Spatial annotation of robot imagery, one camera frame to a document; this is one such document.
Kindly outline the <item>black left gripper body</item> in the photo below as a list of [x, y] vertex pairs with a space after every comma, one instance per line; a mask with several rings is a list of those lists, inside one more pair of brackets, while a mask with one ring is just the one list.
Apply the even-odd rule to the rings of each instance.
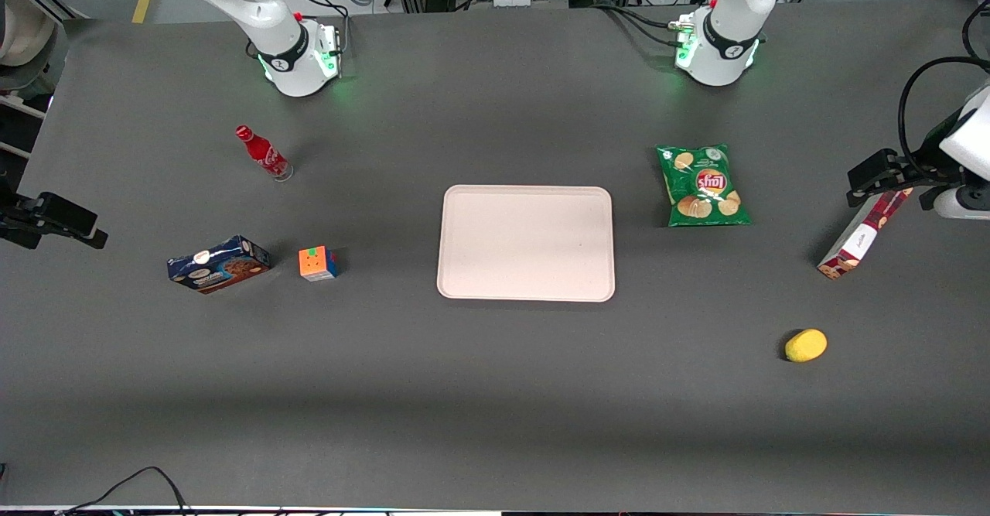
[[881, 149], [864, 160], [864, 192], [880, 194], [918, 186], [943, 186], [954, 182], [937, 170], [916, 167], [913, 157], [898, 156], [893, 149]]

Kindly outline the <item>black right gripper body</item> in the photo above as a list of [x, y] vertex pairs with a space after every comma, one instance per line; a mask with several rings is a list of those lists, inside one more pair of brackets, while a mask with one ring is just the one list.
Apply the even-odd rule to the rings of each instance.
[[77, 241], [95, 230], [97, 215], [57, 194], [29, 198], [14, 192], [1, 195], [1, 237], [19, 247], [36, 249], [43, 235]]

